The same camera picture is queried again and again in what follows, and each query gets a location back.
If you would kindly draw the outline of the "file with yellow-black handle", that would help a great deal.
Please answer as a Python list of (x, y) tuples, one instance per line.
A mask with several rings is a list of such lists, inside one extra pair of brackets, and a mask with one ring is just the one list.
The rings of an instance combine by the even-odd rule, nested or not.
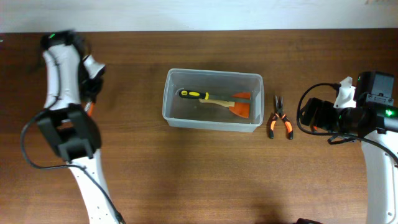
[(182, 89), (178, 92), (179, 97), (193, 100), (221, 100), (221, 101), (233, 101), (238, 103), (250, 103), (251, 97), (244, 98), (243, 96), (221, 96), (211, 95), (208, 92), (198, 92), (193, 90)]

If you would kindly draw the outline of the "orange black needle-nose pliers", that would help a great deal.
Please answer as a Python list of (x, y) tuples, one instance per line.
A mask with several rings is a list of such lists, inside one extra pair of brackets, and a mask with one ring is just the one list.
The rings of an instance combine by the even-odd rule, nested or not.
[(274, 138), (274, 129), (275, 129), (275, 124), (278, 119), (282, 120), (282, 122), (285, 125), (285, 128), (287, 130), (287, 138), (289, 140), (293, 140), (294, 138), (294, 130), (292, 123), (288, 119), (287, 115), (284, 113), (284, 104), (283, 104), (283, 97), (282, 96), (274, 96), (274, 113), (270, 117), (269, 120), (269, 129), (268, 129), (268, 135), (271, 139)]

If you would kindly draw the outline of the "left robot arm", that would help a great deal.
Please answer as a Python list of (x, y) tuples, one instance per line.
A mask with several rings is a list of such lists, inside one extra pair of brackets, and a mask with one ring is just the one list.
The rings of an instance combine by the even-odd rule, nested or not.
[[(45, 34), (40, 46), (47, 69), (47, 97), (43, 109), (22, 128), (22, 156), (35, 169), (70, 170), (90, 223), (124, 223), (109, 194), (101, 164), (101, 134), (92, 118), (106, 66), (93, 58), (90, 44), (74, 30)], [(62, 165), (44, 167), (30, 160), (25, 136), (32, 124)]]

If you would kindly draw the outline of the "orange socket bit holder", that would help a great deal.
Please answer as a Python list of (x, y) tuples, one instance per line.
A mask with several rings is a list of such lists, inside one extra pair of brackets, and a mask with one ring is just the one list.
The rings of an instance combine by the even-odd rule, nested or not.
[(87, 111), (88, 116), (92, 116), (94, 106), (95, 106), (94, 103), (90, 103), (90, 105), (89, 105), (89, 107), (88, 107), (88, 111)]

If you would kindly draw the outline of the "orange scraper wooden handle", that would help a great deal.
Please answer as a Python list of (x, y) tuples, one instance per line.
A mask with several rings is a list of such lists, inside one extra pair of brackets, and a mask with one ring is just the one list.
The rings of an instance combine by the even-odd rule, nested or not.
[[(236, 93), (232, 96), (243, 96), (244, 98), (251, 97), (248, 92)], [(233, 114), (240, 116), (242, 118), (249, 118), (249, 112), (251, 107), (250, 103), (238, 103), (233, 101), (221, 101), (221, 100), (199, 100), (200, 103), (213, 103), (219, 106), (228, 108)]]

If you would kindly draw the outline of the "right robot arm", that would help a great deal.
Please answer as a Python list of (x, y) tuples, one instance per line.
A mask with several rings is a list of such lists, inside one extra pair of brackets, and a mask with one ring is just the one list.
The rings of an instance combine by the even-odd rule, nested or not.
[(309, 98), (297, 107), (298, 128), (330, 145), (358, 141), (368, 188), (367, 223), (397, 223), (397, 107), (394, 76), (369, 71), (329, 85), (336, 100)]

